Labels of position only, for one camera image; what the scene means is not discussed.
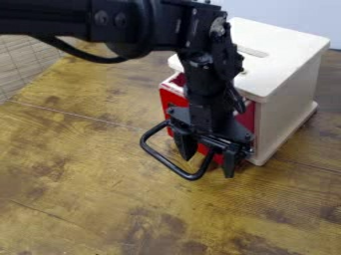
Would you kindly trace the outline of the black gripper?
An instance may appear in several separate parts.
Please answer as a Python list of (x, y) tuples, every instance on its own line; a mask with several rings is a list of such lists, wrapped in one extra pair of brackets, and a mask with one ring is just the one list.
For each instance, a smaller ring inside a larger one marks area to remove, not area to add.
[(170, 108), (173, 140), (185, 160), (193, 158), (201, 143), (217, 146), (221, 142), (224, 176), (234, 178), (240, 164), (253, 155), (253, 134), (234, 116), (246, 112), (234, 86), (234, 78), (244, 71), (244, 57), (225, 17), (214, 18), (207, 30), (195, 35), (206, 37), (198, 40), (199, 46), (177, 53), (187, 107)]

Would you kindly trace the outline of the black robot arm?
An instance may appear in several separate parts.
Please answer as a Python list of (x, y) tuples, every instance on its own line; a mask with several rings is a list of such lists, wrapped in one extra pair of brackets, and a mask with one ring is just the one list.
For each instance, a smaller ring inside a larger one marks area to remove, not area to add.
[[(228, 13), (195, 0), (0, 0), (0, 35), (27, 35), (70, 55), (118, 64), (153, 51), (177, 53), (183, 67), (186, 107), (170, 107), (170, 118), (141, 138), (143, 150), (182, 178), (198, 180), (215, 155), (224, 175), (234, 176), (253, 153), (253, 133), (236, 120), (246, 112), (234, 78), (244, 57), (232, 41)], [(207, 155), (195, 173), (182, 170), (149, 145), (170, 128), (183, 159), (197, 147)]]

